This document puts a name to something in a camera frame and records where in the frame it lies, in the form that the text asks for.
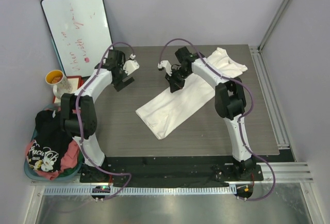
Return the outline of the white robot-print t-shirt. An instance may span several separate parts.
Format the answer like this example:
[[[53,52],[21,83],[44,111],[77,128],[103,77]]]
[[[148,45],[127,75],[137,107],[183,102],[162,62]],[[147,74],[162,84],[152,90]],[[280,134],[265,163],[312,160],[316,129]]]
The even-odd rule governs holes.
[[[220,47],[207,57],[207,62],[230,78],[240,76],[248,70],[246,65],[232,60],[227,51]],[[136,114],[156,138],[162,140],[214,96],[214,88],[200,76],[192,74],[186,79],[182,90],[171,93],[170,88],[167,88],[138,108]]]

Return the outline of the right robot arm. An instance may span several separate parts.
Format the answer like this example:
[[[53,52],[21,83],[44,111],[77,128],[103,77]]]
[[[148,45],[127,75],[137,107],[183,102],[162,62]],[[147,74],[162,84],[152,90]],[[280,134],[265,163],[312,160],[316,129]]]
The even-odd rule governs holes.
[[[214,107],[223,118],[232,143],[233,173],[239,179],[252,177],[256,170],[256,158],[248,145],[244,113],[246,99],[239,77],[230,78],[219,69],[206,62],[206,58],[197,53],[190,53],[187,47],[175,52],[179,62],[176,69],[167,72],[165,79],[170,85],[170,92],[182,90],[186,79],[195,74],[201,77],[214,90]]]

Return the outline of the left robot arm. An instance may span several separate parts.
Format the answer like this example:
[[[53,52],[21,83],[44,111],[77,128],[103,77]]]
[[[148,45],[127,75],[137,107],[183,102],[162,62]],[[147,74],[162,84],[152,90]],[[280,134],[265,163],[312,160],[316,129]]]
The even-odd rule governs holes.
[[[109,85],[117,92],[127,87],[134,81],[132,74],[139,67],[134,53],[126,59],[122,51],[109,50],[81,87],[74,93],[62,95],[61,128],[78,144],[86,165],[101,168],[106,158],[96,137],[97,98]]]

